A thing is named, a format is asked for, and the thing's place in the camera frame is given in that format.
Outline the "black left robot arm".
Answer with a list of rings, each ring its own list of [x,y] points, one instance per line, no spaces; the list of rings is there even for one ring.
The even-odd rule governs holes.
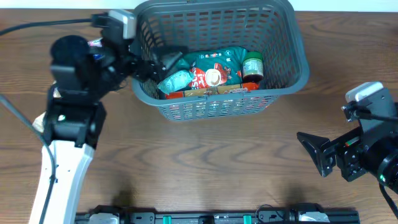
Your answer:
[[[49,89],[40,134],[42,165],[31,223],[75,221],[81,187],[106,119],[101,99],[128,77],[163,80],[188,52],[181,45],[156,47],[149,58],[131,52],[137,21],[129,11],[94,14],[90,22],[101,31],[99,46],[68,35],[50,49],[55,83]]]

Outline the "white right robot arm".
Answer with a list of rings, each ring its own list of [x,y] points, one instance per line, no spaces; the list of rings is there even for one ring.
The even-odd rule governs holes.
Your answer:
[[[344,112],[359,126],[332,141],[297,133],[318,172],[326,177],[337,166],[348,182],[370,173],[381,185],[397,192],[397,105],[350,103]]]

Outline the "green Nescafe coffee bag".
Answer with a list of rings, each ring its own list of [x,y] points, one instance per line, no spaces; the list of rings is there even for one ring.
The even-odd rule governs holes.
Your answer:
[[[241,84],[241,67],[247,52],[243,47],[192,52],[181,58],[176,68],[193,74],[188,84],[192,90]]]

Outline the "Kleenex tissue multipack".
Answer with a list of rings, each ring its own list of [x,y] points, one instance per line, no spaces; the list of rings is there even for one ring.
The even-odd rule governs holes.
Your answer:
[[[102,49],[101,41],[102,38],[88,41],[88,45],[90,47],[90,53],[93,55],[95,60],[100,60],[103,58],[103,54],[101,53]]]

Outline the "red spaghetti packet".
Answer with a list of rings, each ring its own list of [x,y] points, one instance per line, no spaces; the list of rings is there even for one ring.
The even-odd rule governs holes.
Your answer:
[[[196,90],[177,91],[166,95],[165,98],[186,98],[191,96],[210,96],[210,95],[225,95],[230,93],[242,93],[257,90],[259,85],[257,83],[242,83],[237,85],[216,86],[209,88],[202,88]]]

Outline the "beige paper pouch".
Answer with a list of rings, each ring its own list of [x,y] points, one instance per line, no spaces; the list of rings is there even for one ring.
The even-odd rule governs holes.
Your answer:
[[[54,81],[52,87],[54,87],[54,90],[52,91],[53,97],[54,98],[60,98],[61,94],[59,93],[57,87],[55,86],[57,82]],[[41,115],[36,117],[34,122],[32,123],[32,126],[40,133],[43,133],[44,131],[44,117],[46,115],[46,112],[43,112]]]

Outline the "green lid jar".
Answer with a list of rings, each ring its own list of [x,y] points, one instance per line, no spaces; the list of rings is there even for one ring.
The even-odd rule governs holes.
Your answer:
[[[263,56],[260,52],[248,52],[242,67],[244,83],[258,83],[264,78]]]

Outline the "grey plastic basket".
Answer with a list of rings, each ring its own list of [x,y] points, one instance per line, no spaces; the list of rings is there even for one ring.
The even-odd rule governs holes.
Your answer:
[[[263,56],[258,90],[166,99],[152,81],[132,81],[134,94],[173,121],[258,113],[279,96],[308,82],[310,70],[292,5],[285,0],[146,1],[134,9],[132,49],[150,59],[154,47],[182,45],[190,51],[244,47]]]

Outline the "light blue snack packet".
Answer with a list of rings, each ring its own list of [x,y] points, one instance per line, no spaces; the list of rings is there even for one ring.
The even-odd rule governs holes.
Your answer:
[[[187,87],[193,78],[194,75],[192,72],[188,70],[179,70],[162,80],[157,87],[160,91],[168,95]]]

